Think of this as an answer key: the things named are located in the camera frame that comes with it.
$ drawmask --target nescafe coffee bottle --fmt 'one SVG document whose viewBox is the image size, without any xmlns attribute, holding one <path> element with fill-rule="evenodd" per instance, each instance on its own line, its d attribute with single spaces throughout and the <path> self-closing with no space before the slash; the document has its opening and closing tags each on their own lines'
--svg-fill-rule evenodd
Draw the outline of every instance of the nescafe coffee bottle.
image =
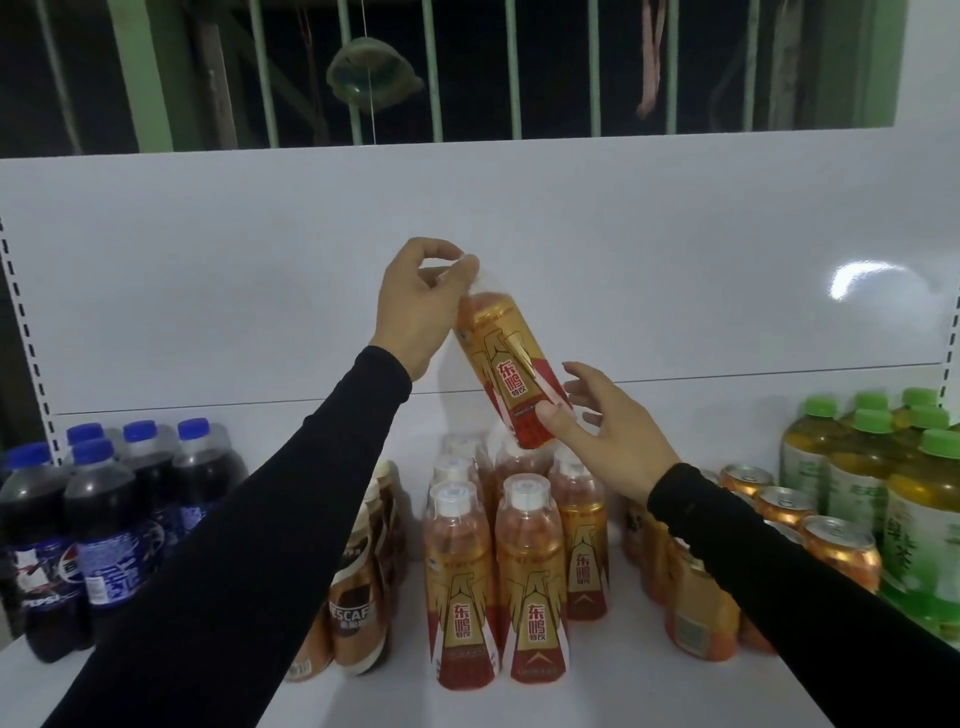
<svg viewBox="0 0 960 728">
<path fill-rule="evenodd" d="M 388 652 L 390 618 L 372 541 L 370 511 L 361 504 L 328 599 L 333 660 L 349 675 L 367 672 Z"/>
</svg>

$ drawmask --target red and gold bottle label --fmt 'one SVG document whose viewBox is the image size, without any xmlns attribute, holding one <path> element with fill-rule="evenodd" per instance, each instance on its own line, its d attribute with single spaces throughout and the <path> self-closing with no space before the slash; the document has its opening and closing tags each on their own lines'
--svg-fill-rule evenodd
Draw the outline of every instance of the red and gold bottle label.
<svg viewBox="0 0 960 728">
<path fill-rule="evenodd" d="M 437 682 L 454 691 L 482 688 L 500 671 L 492 551 L 474 558 L 427 551 L 424 561 L 430 660 Z"/>
</svg>

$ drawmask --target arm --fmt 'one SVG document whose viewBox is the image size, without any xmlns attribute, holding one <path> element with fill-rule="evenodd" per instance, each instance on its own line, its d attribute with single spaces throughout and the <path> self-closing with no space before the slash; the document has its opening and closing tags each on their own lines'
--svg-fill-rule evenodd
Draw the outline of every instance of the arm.
<svg viewBox="0 0 960 728">
<path fill-rule="evenodd" d="M 784 539 L 696 468 L 674 465 L 647 505 L 703 559 L 834 725 L 886 724 L 891 703 L 876 693 L 884 677 L 928 715 L 953 709 L 960 653 Z"/>
</svg>

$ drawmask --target blue bottle cap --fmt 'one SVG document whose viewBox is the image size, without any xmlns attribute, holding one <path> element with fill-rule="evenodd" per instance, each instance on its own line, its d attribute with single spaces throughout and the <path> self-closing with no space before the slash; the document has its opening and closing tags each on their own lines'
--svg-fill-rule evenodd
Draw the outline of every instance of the blue bottle cap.
<svg viewBox="0 0 960 728">
<path fill-rule="evenodd" d="M 66 444 L 71 448 L 87 440 L 99 440 L 104 436 L 104 426 L 100 423 L 73 425 L 66 430 Z"/>
<path fill-rule="evenodd" d="M 35 468 L 50 462 L 50 447 L 46 443 L 30 443 L 7 452 L 7 467 L 12 471 Z"/>
<path fill-rule="evenodd" d="M 137 420 L 123 425 L 123 439 L 128 443 L 142 443 L 156 437 L 156 423 L 153 420 Z"/>
<path fill-rule="evenodd" d="M 177 425 L 177 434 L 181 440 L 199 440 L 210 434 L 210 422 L 206 417 L 184 420 Z"/>
<path fill-rule="evenodd" d="M 73 448 L 73 461 L 77 465 L 102 463 L 113 457 L 113 443 L 106 437 L 98 440 L 86 440 Z"/>
</svg>

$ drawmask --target black sleeve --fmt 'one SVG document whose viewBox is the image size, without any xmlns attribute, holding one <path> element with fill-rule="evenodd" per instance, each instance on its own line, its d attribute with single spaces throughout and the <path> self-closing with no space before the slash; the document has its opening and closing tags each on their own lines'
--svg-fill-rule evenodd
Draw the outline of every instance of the black sleeve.
<svg viewBox="0 0 960 728">
<path fill-rule="evenodd" d="M 326 599 L 410 390 L 389 353 L 364 349 L 137 595 L 44 725 L 256 725 Z"/>
<path fill-rule="evenodd" d="M 886 725 L 892 705 L 904 701 L 914 718 L 951 715 L 960 653 L 783 538 L 749 504 L 681 464 L 647 505 L 838 728 Z M 886 699 L 881 685 L 891 691 Z"/>
</svg>

